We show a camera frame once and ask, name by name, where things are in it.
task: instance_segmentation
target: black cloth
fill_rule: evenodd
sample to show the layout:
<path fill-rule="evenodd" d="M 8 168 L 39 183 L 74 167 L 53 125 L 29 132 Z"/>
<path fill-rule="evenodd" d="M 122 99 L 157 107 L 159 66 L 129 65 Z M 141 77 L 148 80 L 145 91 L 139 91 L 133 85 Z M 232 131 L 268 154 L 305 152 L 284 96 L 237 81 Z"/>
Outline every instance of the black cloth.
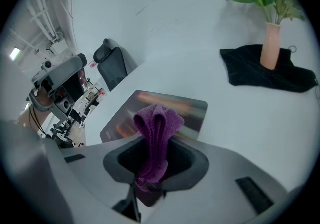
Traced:
<path fill-rule="evenodd" d="M 231 85 L 262 86 L 300 93 L 318 85 L 313 71 L 294 66 L 289 49 L 280 49 L 275 70 L 269 70 L 260 64 L 261 52 L 262 45 L 220 50 Z"/>

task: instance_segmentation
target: wooden floor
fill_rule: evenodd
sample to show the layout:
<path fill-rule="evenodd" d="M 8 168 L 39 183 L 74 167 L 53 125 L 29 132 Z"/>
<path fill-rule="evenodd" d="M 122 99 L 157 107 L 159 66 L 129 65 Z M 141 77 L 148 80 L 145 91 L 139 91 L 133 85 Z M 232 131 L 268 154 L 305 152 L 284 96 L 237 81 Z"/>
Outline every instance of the wooden floor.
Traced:
<path fill-rule="evenodd" d="M 68 135 L 70 139 L 75 143 L 75 147 L 78 147 L 80 143 L 86 145 L 86 130 L 85 128 L 79 128 L 79 123 L 75 122 L 71 127 L 70 134 Z"/>

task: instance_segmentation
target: ceiling light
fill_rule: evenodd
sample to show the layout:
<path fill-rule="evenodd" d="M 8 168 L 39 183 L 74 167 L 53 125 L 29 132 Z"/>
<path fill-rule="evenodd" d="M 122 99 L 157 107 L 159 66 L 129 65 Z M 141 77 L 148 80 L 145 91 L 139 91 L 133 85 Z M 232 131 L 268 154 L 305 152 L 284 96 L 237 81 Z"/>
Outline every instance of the ceiling light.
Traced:
<path fill-rule="evenodd" d="M 12 61 L 15 60 L 15 58 L 18 56 L 19 53 L 20 53 L 20 49 L 15 47 L 10 55 L 10 58 L 12 59 Z"/>

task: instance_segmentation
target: pipe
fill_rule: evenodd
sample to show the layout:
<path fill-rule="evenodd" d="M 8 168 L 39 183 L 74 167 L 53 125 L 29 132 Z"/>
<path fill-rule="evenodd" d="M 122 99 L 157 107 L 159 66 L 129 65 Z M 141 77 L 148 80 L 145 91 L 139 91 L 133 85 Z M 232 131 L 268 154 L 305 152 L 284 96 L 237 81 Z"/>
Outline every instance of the pipe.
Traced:
<path fill-rule="evenodd" d="M 43 33 L 39 33 L 31 42 L 30 44 L 33 45 L 41 36 L 43 35 Z"/>
<path fill-rule="evenodd" d="M 49 58 L 51 60 L 51 58 L 49 56 L 46 56 L 44 53 L 42 53 L 38 48 L 36 48 L 35 46 L 33 46 L 32 44 L 30 44 L 29 42 L 27 42 L 24 38 L 22 38 L 19 34 L 17 34 L 14 30 L 12 30 L 9 27 L 9 30 L 17 37 L 19 38 L 21 41 L 23 41 L 25 44 L 27 44 L 29 47 L 32 47 L 34 50 L 38 51 L 40 54 L 42 54 L 45 58 Z"/>
<path fill-rule="evenodd" d="M 64 34 L 63 34 L 61 31 L 57 31 L 56 35 L 58 35 L 58 33 L 60 33 L 60 34 L 62 35 L 62 38 L 61 38 L 61 39 L 64 39 L 64 38 L 65 38 Z"/>
<path fill-rule="evenodd" d="M 12 39 L 12 41 L 14 41 L 14 43 L 16 44 L 16 46 L 19 48 L 19 49 L 22 49 L 23 47 L 22 47 L 22 45 L 21 45 L 21 42 L 19 42 L 17 39 L 15 39 L 14 37 L 12 37 L 11 38 Z"/>
<path fill-rule="evenodd" d="M 39 11 L 40 11 L 40 12 L 43 11 L 43 10 L 44 10 L 44 6 L 43 6 L 41 0 L 36 0 L 36 2 L 37 2 L 37 4 L 38 4 Z M 47 25 L 47 27 L 48 27 L 51 35 L 52 35 L 53 37 L 55 37 L 56 34 L 54 33 L 54 30 L 52 29 L 52 27 L 51 27 L 51 25 L 50 25 L 50 22 L 49 22 L 48 17 L 47 17 L 47 13 L 46 13 L 46 12 L 45 12 L 45 13 L 42 13 L 42 16 L 44 17 L 44 21 L 45 21 L 45 23 L 46 23 L 46 25 Z"/>
<path fill-rule="evenodd" d="M 22 38 L 19 34 L 17 34 L 14 30 L 12 30 L 10 27 L 9 27 L 9 30 L 15 35 L 17 36 L 20 40 L 22 40 L 25 44 L 27 44 L 29 47 L 32 47 L 33 49 L 35 50 L 38 50 L 38 48 L 36 48 L 35 46 L 31 45 L 29 42 L 27 42 L 24 38 Z"/>
<path fill-rule="evenodd" d="M 31 13 L 32 16 L 36 16 L 36 10 L 35 8 L 32 6 L 31 1 L 30 0 L 25 0 L 26 1 L 26 5 Z M 37 23 L 37 25 L 40 27 L 40 29 L 44 32 L 45 36 L 48 38 L 48 40 L 53 41 L 53 38 L 49 35 L 49 33 L 47 32 L 46 28 L 44 27 L 44 25 L 41 23 L 41 21 L 35 17 L 34 18 L 35 22 Z"/>
<path fill-rule="evenodd" d="M 43 1 L 44 8 L 46 9 L 45 12 L 46 12 L 46 15 L 48 16 L 49 23 L 50 23 L 53 31 L 55 32 L 56 37 L 58 37 L 58 35 L 57 35 L 57 33 L 56 33 L 56 30 L 55 30 L 55 27 L 54 27 L 54 25 L 53 25 L 53 23 L 52 23 L 51 17 L 50 17 L 50 15 L 49 15 L 49 10 L 48 10 L 48 7 L 47 7 L 47 3 L 45 2 L 46 0 L 42 0 L 42 1 Z"/>

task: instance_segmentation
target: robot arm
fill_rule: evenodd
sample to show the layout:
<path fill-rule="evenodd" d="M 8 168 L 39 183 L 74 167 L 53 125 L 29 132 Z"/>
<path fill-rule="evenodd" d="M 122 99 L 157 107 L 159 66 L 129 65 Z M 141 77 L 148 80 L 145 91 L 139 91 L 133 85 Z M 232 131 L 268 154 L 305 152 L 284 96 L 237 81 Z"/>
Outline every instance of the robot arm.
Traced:
<path fill-rule="evenodd" d="M 41 65 L 41 71 L 32 79 L 35 86 L 29 94 L 32 104 L 40 112 L 51 111 L 57 116 L 60 119 L 57 126 L 68 118 L 75 102 L 84 94 L 78 72 L 86 64 L 84 54 L 74 56 L 57 66 L 46 61 Z M 35 91 L 42 86 L 52 99 L 50 105 L 43 105 L 35 95 Z"/>

